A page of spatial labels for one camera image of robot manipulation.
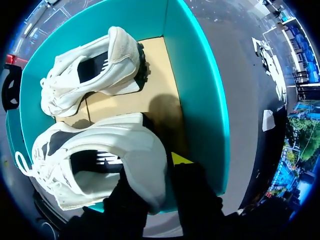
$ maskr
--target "cardboard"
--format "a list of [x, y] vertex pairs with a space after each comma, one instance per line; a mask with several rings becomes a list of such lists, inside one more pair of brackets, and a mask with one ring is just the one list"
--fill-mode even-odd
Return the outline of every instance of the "cardboard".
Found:
[[83, 100], [80, 104], [79, 110], [76, 115], [69, 116], [69, 117], [56, 117], [56, 122], [65, 122], [66, 124], [70, 125], [76, 129], [84, 129], [91, 125], [88, 107], [86, 100]]
[[147, 82], [139, 92], [107, 96], [100, 92], [86, 99], [89, 119], [142, 112], [154, 122], [155, 130], [170, 151], [186, 156], [183, 114], [175, 77], [163, 37], [140, 41], [148, 67]]

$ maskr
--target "teal bin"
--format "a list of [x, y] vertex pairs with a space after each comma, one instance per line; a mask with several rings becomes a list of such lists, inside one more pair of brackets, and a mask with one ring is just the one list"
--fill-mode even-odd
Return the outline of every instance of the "teal bin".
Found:
[[[20, 120], [29, 157], [38, 135], [55, 123], [41, 110], [40, 79], [47, 76], [56, 56], [108, 34], [111, 26], [122, 27], [137, 41], [164, 37], [184, 115], [189, 159], [205, 167], [209, 184], [223, 194], [230, 158], [225, 93], [206, 36], [183, 0], [105, 0], [49, 36], [22, 73]], [[102, 204], [92, 208], [103, 211]], [[176, 209], [168, 178], [162, 212]]]

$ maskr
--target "yellow tag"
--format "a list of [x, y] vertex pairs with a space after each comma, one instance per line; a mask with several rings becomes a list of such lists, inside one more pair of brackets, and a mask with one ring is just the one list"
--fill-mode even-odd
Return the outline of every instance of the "yellow tag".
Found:
[[171, 152], [171, 156], [172, 156], [172, 160], [173, 160], [173, 165], [177, 165], [177, 164], [193, 164], [192, 161], [189, 161], [188, 159], [185, 159], [184, 157]]

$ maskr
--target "shoe tongue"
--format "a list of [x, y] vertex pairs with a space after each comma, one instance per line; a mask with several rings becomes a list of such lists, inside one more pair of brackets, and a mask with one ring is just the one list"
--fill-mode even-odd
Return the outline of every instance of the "shoe tongue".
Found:
[[79, 74], [78, 74], [78, 66], [79, 64], [87, 59], [86, 56], [79, 56], [76, 60], [74, 60], [66, 70], [61, 73], [61, 75], [56, 79], [56, 83], [58, 86], [65, 87], [75, 87], [80, 83]]
[[60, 163], [60, 171], [57, 171], [55, 174], [56, 180], [60, 183], [68, 186], [75, 194], [83, 194], [83, 191], [80, 189], [79, 185], [75, 180], [75, 176], [72, 173], [72, 166], [70, 159], [65, 159]]

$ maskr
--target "white sneaker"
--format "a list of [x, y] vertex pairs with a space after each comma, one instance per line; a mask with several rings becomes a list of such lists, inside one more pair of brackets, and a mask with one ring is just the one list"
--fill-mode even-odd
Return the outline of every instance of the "white sneaker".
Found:
[[40, 81], [41, 108], [49, 116], [69, 117], [77, 113], [86, 93], [137, 92], [146, 73], [143, 46], [112, 26], [108, 35], [55, 58], [53, 68]]
[[57, 122], [35, 140], [32, 169], [21, 171], [54, 195], [61, 209], [90, 206], [109, 197], [120, 178], [118, 173], [76, 171], [83, 159], [73, 164], [73, 156], [92, 150], [119, 156], [131, 188], [151, 205], [151, 213], [159, 211], [166, 197], [167, 155], [159, 138], [143, 126], [141, 113], [107, 118], [85, 129]]

